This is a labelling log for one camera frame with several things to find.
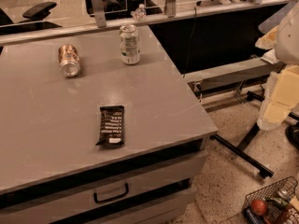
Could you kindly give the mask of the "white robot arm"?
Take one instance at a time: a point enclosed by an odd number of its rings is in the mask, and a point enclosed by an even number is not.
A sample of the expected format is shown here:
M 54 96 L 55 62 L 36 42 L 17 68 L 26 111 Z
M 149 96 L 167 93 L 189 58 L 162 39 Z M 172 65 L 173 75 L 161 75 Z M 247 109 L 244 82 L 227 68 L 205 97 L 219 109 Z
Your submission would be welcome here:
M 256 42 L 260 49 L 271 49 L 286 64 L 267 79 L 257 125 L 261 130 L 276 129 L 299 104 L 299 3 Z

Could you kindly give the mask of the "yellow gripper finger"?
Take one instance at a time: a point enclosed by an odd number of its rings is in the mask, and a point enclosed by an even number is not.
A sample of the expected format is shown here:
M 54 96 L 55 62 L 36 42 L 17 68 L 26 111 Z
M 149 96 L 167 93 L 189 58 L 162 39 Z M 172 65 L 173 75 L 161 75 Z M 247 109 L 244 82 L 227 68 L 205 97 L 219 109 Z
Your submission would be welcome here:
M 288 65 L 267 79 L 265 97 L 257 119 L 264 131 L 276 129 L 299 104 L 299 67 Z

